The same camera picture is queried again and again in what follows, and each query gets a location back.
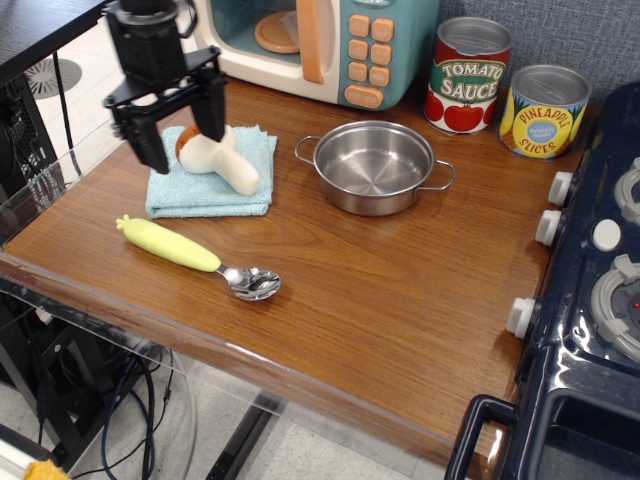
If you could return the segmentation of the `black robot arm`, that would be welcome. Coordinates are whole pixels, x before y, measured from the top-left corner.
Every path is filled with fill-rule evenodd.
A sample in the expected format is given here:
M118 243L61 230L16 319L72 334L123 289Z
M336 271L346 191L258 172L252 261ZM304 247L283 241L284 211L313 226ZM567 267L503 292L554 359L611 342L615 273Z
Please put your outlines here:
M127 141L139 161L159 174L169 164L157 123L190 107L206 137L219 141L225 133L226 76L218 63L220 50L209 46L185 53L181 41L197 25L192 13L186 31L179 30L174 1L111 1L103 9L123 82L104 100L117 135Z

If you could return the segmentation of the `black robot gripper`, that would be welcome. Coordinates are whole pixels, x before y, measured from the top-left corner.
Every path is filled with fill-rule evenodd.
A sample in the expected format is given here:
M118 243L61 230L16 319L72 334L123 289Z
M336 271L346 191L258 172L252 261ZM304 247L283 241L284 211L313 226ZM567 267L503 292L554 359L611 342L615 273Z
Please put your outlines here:
M186 54L181 41L193 32L197 15L182 32L178 13L175 1L110 1L103 10L125 75L105 107L139 161L159 174L169 173L159 120L189 106L202 134L220 141L225 133L226 77L218 65L219 50Z

